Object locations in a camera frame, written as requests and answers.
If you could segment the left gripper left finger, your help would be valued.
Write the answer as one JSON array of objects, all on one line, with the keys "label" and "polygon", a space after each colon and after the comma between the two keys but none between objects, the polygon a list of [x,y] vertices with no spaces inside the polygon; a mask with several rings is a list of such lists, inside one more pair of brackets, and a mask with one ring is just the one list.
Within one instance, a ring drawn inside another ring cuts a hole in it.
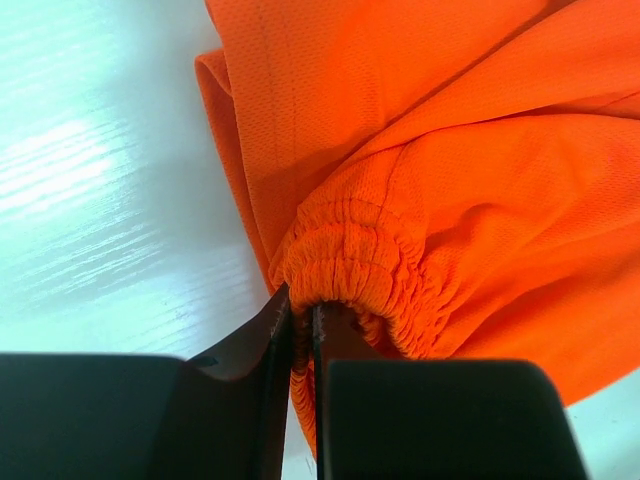
[{"label": "left gripper left finger", "polygon": [[188,360],[5,353],[1,475],[277,479],[290,366],[286,287]]}]

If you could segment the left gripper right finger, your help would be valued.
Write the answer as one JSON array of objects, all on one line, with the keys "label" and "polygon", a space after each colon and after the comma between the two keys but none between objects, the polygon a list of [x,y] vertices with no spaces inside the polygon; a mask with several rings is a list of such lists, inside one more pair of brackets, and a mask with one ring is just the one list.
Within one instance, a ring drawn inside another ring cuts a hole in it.
[{"label": "left gripper right finger", "polygon": [[514,360],[389,360],[336,305],[314,308],[322,479],[583,479],[560,398]]}]

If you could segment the orange shorts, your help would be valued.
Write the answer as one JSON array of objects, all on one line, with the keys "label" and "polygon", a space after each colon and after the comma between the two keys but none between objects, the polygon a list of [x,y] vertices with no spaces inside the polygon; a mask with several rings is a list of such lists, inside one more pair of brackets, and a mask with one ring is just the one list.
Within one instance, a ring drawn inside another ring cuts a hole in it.
[{"label": "orange shorts", "polygon": [[210,1],[195,60],[270,291],[391,357],[539,365],[564,403],[639,365],[635,1]]}]

